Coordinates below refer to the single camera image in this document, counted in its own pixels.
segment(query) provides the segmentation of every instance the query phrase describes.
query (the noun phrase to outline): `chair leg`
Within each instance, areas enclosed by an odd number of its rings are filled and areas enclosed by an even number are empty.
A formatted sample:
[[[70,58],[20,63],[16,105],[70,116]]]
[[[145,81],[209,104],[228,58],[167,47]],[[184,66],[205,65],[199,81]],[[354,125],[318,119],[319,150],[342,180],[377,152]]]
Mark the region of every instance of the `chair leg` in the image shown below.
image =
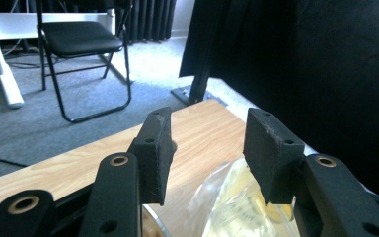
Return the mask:
[[[45,85],[45,64],[44,64],[44,49],[42,36],[38,36],[38,49],[39,49],[39,61],[41,64],[41,89],[45,91],[47,89]]]
[[[127,46],[124,47],[125,65],[126,65],[126,71],[127,71],[127,76],[126,76],[126,80],[127,80],[127,83],[126,83],[127,84],[127,101],[121,106],[118,106],[118,107],[115,107],[115,108],[112,108],[112,109],[109,109],[106,111],[102,111],[99,113],[95,113],[95,114],[92,114],[89,116],[81,117],[81,118],[70,118],[66,114],[66,111],[65,111],[64,105],[63,105],[63,99],[61,96],[60,88],[59,88],[59,85],[57,82],[56,72],[54,70],[54,65],[53,65],[52,60],[51,60],[51,53],[50,53],[46,43],[43,44],[43,47],[44,47],[45,54],[47,57],[48,67],[50,69],[50,75],[51,75],[51,78],[52,78],[52,81],[54,84],[54,90],[56,92],[57,102],[58,102],[58,105],[60,108],[60,112],[61,112],[61,114],[65,120],[72,122],[72,123],[79,123],[79,122],[83,122],[83,121],[86,121],[89,119],[94,119],[94,118],[98,118],[98,117],[101,117],[104,115],[108,115],[108,114],[113,113],[113,112],[121,111],[129,105],[129,103],[131,101],[131,87],[130,87],[130,79],[129,79],[128,48],[127,48]]]
[[[61,115],[62,115],[63,118],[66,119],[67,121],[74,122],[74,121],[73,121],[74,119],[69,118],[69,117],[66,115],[66,112],[65,112],[65,110],[64,110],[63,99],[62,99],[62,97],[61,97],[60,88],[59,88],[59,85],[58,85],[58,82],[57,82],[57,78],[56,78],[56,73],[55,73],[55,70],[54,70],[53,61],[51,60],[51,53],[50,53],[50,50],[48,49],[48,47],[47,47],[46,44],[44,45],[44,48],[45,48],[45,54],[46,54],[46,56],[47,56],[48,67],[49,67],[49,69],[50,69],[51,79],[52,79],[52,81],[53,81],[53,84],[54,84],[54,90],[55,90],[55,92],[56,92],[56,96],[57,96],[57,102],[58,102],[58,105],[59,105],[59,107],[60,107]]]
[[[124,37],[123,49],[124,49],[124,61],[125,61],[125,80],[127,83],[127,94],[128,99],[126,104],[128,105],[131,101],[131,81],[130,81],[130,64],[128,61],[128,34],[125,25],[122,25],[122,35]]]
[[[111,61],[113,60],[113,56],[114,56],[114,53],[110,53],[109,59],[107,60],[107,67],[106,67],[106,71],[104,72],[103,79],[107,77],[107,74],[110,70]]]

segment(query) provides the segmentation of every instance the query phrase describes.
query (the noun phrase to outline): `white desk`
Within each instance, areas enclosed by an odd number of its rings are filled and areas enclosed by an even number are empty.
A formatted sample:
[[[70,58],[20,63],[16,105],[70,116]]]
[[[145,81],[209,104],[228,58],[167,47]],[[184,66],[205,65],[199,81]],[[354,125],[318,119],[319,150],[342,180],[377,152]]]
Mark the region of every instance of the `white desk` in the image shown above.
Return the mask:
[[[109,10],[106,13],[48,13],[44,14],[45,21],[98,21],[108,29],[115,31],[115,12]],[[28,39],[37,38],[37,19],[35,13],[0,13],[0,40],[7,39]],[[116,57],[113,58],[112,65],[117,71]],[[18,88],[17,82],[11,72],[10,67],[5,62],[0,48],[0,81],[5,93],[8,106],[17,109],[24,104],[23,97]]]

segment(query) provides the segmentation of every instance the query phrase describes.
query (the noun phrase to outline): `clear plastic bag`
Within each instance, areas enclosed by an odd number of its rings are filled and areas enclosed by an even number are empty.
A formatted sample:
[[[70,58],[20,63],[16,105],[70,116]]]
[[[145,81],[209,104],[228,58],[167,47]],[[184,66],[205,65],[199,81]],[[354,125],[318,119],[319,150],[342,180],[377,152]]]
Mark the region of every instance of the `clear plastic bag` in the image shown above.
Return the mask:
[[[187,211],[189,236],[299,236],[292,205],[265,205],[243,158],[209,175]]]

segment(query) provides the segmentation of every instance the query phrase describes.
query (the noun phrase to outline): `chair seat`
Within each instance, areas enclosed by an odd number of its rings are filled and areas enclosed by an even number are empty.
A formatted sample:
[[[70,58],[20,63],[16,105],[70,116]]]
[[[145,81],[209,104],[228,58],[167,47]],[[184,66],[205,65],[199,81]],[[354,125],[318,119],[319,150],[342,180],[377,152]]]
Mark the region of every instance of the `chair seat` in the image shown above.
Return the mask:
[[[51,51],[59,57],[116,52],[122,46],[121,40],[98,22],[52,22],[42,27]]]

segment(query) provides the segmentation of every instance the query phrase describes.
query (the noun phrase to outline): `black fabric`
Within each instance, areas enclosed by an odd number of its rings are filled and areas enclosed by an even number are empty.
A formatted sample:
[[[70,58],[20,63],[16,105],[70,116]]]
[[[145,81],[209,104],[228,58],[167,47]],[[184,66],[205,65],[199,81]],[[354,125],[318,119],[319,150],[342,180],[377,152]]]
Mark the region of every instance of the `black fabric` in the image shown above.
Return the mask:
[[[109,53],[122,46],[119,38],[98,22],[43,23],[43,29],[51,51],[61,57]]]
[[[180,76],[201,64],[379,194],[379,1],[196,0]]]

